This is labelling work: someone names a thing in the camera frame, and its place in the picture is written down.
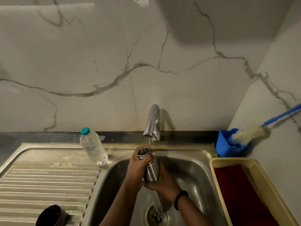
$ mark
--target faucet spout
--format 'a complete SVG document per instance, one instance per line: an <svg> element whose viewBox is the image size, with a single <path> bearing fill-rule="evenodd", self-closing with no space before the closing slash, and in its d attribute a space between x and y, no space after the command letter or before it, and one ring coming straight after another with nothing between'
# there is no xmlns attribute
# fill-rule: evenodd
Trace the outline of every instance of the faucet spout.
<svg viewBox="0 0 301 226"><path fill-rule="evenodd" d="M152 138L154 143L160 142L160 111L157 104L150 108L143 136Z"/></svg>

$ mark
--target marble wall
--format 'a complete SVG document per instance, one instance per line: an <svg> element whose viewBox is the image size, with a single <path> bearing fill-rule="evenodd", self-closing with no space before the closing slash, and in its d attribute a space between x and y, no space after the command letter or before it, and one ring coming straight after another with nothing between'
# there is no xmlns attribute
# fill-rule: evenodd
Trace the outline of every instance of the marble wall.
<svg viewBox="0 0 301 226"><path fill-rule="evenodd" d="M295 0L229 128L262 124L301 103L301 0ZM247 152L301 225L301 111L268 126Z"/></svg>
<svg viewBox="0 0 301 226"><path fill-rule="evenodd" d="M292 0L0 0L0 131L230 124Z"/></svg>

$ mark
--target forearm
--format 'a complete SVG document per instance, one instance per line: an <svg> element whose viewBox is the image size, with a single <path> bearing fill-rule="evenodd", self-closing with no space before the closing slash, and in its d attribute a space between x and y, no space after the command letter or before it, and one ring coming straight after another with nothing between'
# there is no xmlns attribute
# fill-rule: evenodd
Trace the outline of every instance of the forearm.
<svg viewBox="0 0 301 226"><path fill-rule="evenodd" d="M212 226L207 217L204 216L204 214L186 195L180 197L178 201L178 209L187 226Z"/></svg>
<svg viewBox="0 0 301 226"><path fill-rule="evenodd" d="M100 223L100 226L130 225L137 193L137 189L130 187L126 182L123 182L113 204Z"/></svg>

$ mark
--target person's left hand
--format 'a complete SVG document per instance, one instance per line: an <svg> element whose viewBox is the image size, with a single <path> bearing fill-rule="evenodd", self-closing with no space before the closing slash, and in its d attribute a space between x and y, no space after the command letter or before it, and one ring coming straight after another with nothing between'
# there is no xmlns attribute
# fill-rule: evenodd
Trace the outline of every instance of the person's left hand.
<svg viewBox="0 0 301 226"><path fill-rule="evenodd" d="M137 147L134 151L133 155L130 158L129 167L126 172L126 177L124 179L126 186L129 187L131 190L135 189L137 192L141 189L142 178L146 166L154 159L154 156L152 154L148 154L142 160L138 159L138 152L145 147L147 146Z"/></svg>

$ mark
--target plastic water bottle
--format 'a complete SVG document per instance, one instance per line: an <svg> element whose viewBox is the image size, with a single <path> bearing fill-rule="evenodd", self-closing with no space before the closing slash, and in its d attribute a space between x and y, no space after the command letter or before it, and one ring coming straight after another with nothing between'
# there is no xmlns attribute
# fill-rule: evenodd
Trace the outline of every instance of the plastic water bottle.
<svg viewBox="0 0 301 226"><path fill-rule="evenodd" d="M89 128L83 128L80 133L80 144L86 150L91 161L96 166L103 166L108 161L108 155L104 149L99 136Z"/></svg>

